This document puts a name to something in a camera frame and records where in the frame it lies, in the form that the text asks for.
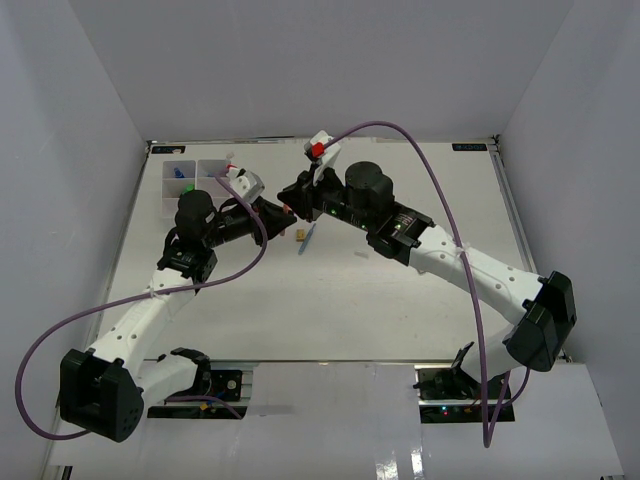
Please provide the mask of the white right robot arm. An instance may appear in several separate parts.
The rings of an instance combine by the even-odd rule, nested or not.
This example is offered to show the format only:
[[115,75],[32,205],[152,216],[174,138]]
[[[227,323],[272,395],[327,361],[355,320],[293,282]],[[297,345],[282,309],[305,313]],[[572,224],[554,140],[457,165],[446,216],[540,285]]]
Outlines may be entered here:
[[507,321],[497,334],[457,355],[451,384],[463,398],[477,397],[488,380],[519,366],[550,371],[576,324],[573,285],[566,275],[554,271],[541,277],[457,246],[430,217],[396,201],[392,180],[375,163],[349,166],[345,179],[332,168],[320,180],[303,171],[277,197],[301,219],[327,214],[365,230],[376,253],[475,293]]

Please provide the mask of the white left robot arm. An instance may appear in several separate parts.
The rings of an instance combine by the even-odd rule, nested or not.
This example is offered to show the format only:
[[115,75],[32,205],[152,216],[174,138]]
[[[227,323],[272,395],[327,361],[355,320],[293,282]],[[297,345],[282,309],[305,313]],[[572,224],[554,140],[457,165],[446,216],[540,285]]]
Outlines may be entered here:
[[149,363],[161,332],[213,272],[215,247],[250,235],[259,246],[293,225],[295,216],[262,197],[248,206],[234,198],[216,210],[202,190],[182,194],[145,298],[86,351],[70,350],[60,366],[59,408],[64,421],[115,442],[126,440],[146,409],[173,395],[191,399],[211,387],[209,357],[176,348]]

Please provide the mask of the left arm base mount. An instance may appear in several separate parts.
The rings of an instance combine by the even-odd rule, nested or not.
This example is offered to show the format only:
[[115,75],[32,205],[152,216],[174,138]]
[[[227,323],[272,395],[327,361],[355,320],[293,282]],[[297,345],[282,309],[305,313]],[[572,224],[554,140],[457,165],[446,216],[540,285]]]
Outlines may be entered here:
[[240,420],[247,411],[242,370],[218,369],[204,373],[195,387],[169,395],[170,401],[152,406],[150,419]]

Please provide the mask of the light blue pen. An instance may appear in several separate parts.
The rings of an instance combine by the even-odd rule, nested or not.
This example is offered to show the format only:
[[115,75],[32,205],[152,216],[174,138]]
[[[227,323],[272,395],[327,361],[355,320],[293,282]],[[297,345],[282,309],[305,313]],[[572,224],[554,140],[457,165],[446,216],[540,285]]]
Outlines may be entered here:
[[300,247],[298,249],[298,254],[299,255],[303,255],[308,244],[310,243],[310,240],[313,236],[314,230],[315,230],[316,224],[313,224],[308,231],[306,231],[304,233],[304,236],[302,237],[302,240],[300,242]]

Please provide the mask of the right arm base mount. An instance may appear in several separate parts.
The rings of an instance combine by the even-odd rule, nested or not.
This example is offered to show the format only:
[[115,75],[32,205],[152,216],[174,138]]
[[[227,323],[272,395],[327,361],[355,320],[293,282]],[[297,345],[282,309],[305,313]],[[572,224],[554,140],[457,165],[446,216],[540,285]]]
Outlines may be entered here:
[[472,346],[459,350],[451,366],[416,368],[413,389],[423,425],[482,423],[480,383],[459,367]]

